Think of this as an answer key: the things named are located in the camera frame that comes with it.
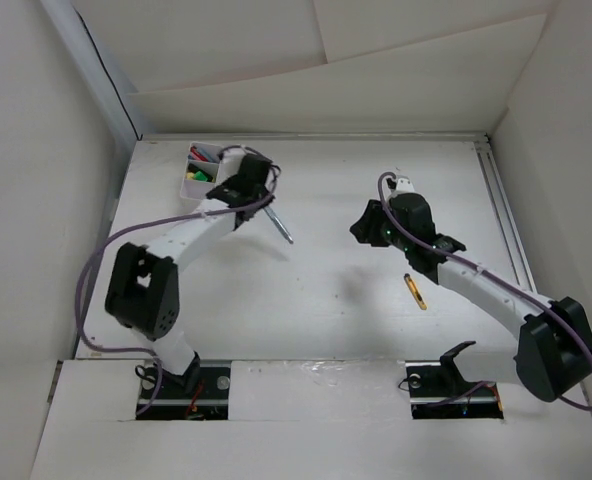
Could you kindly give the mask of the light blue pen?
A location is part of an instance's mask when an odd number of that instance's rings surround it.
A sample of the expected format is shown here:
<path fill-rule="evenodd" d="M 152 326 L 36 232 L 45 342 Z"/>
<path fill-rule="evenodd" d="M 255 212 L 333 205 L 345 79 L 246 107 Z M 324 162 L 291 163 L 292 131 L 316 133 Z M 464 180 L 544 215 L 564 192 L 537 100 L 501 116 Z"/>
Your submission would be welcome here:
<path fill-rule="evenodd" d="M 284 224 L 284 222 L 279 218 L 279 216 L 276 214 L 276 212 L 270 207 L 267 206 L 264 208 L 264 212 L 267 215 L 267 217 L 269 218 L 269 220 L 272 222 L 272 224 L 276 227 L 276 229 L 278 230 L 278 232 L 280 233 L 280 235 L 290 244 L 293 245 L 294 244 L 294 239 L 293 236 L 291 235 L 291 233 L 289 232 L 289 230 L 287 229 L 286 225 Z"/>

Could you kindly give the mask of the blue clear pen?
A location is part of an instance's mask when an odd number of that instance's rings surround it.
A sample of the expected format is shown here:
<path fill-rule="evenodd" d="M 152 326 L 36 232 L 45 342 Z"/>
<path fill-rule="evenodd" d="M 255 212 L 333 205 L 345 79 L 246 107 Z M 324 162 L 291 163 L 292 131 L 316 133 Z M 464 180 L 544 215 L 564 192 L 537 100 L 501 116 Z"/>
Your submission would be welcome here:
<path fill-rule="evenodd" d="M 200 146 L 197 150 L 205 157 L 209 157 L 212 161 L 218 162 L 221 160 L 219 156 L 219 150 L 213 148 L 207 148 L 206 146 Z"/>

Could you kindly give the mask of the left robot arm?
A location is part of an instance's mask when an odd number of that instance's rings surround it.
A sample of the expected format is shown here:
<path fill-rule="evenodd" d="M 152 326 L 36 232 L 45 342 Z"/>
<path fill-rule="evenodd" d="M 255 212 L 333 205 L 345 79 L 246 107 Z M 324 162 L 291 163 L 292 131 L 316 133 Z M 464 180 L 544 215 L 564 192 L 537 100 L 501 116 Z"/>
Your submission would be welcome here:
<path fill-rule="evenodd" d="M 280 168 L 254 152 L 234 157 L 236 172 L 208 191 L 184 221 L 144 245 L 127 242 L 115 257 L 105 311 L 130 329 L 162 365 L 177 396 L 198 387 L 200 357 L 180 323 L 179 278 L 191 262 L 273 200 Z"/>

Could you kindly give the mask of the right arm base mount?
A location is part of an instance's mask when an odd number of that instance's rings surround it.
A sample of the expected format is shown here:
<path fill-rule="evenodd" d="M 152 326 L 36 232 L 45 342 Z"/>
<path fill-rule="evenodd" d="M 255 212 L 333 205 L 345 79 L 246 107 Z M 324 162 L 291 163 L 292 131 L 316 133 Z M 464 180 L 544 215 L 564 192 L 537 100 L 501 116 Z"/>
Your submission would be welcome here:
<path fill-rule="evenodd" d="M 409 395 L 414 420 L 504 419 L 497 385 L 467 381 L 456 366 L 456 357 L 474 344 L 461 342 L 438 360 L 405 362 L 397 388 Z"/>

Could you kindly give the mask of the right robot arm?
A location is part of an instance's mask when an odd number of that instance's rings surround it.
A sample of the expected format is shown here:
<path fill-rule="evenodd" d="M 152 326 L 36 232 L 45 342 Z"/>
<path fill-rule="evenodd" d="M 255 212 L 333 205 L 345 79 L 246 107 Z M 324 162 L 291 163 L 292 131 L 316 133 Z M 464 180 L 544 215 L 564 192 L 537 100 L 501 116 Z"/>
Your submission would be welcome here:
<path fill-rule="evenodd" d="M 370 200 L 350 232 L 361 244 L 399 249 L 417 273 L 466 298 L 509 331 L 517 341 L 517 378 L 536 398 L 560 400 L 592 376 L 592 331 L 583 306 L 570 297 L 531 294 L 468 258 L 463 243 L 437 232 L 422 195 Z"/>

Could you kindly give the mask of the red gel pen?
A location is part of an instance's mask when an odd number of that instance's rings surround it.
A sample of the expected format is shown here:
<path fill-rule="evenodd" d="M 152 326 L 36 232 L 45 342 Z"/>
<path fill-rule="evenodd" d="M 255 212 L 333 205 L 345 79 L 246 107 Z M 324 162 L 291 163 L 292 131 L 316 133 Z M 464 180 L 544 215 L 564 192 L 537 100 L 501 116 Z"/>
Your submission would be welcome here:
<path fill-rule="evenodd" d="M 209 159 L 203 155 L 196 147 L 191 147 L 190 148 L 190 153 L 197 159 L 200 161 L 204 161 L 204 162 L 209 162 Z"/>

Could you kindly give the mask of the black marker green cap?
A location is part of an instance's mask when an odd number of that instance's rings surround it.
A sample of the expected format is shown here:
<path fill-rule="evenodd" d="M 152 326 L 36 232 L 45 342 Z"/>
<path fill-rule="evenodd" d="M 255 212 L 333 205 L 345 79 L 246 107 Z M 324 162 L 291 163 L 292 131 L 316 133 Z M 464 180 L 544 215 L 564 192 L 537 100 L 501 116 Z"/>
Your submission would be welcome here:
<path fill-rule="evenodd" d="M 194 180 L 200 181 L 200 182 L 211 182 L 212 178 L 210 176 L 205 175 L 202 172 L 197 172 L 197 173 L 195 173 Z"/>

